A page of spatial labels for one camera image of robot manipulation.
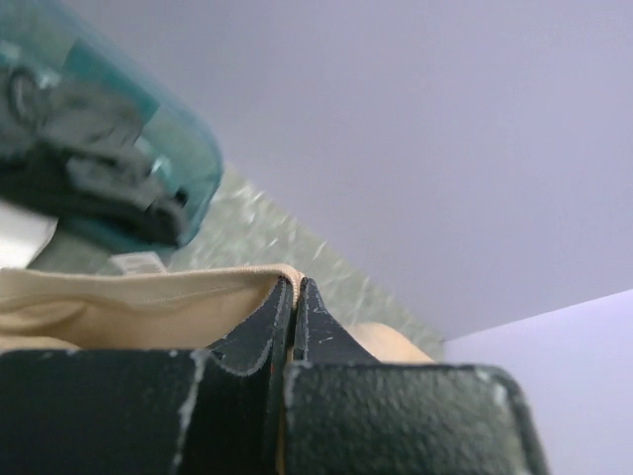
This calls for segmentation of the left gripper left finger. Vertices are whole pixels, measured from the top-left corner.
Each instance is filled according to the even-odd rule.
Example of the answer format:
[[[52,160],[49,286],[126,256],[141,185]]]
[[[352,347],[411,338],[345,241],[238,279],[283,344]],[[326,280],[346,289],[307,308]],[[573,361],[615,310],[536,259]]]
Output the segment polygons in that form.
[[[285,362],[240,375],[205,348],[1,346],[1,470],[273,474]]]

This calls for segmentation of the tan t shirt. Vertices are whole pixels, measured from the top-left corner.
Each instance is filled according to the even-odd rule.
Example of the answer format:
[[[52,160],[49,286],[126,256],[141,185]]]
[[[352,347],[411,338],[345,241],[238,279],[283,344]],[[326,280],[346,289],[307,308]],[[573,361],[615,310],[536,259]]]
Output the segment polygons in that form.
[[[316,283],[286,264],[105,277],[5,269],[1,346],[22,349],[208,349],[231,372],[283,361],[426,364],[395,329],[345,327]]]

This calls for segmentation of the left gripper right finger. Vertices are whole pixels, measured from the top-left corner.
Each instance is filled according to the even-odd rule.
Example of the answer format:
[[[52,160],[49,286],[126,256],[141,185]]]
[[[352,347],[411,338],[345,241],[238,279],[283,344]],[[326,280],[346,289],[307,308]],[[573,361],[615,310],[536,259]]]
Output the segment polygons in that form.
[[[284,378],[288,474],[545,474],[513,377],[481,364],[387,363],[305,279]]]

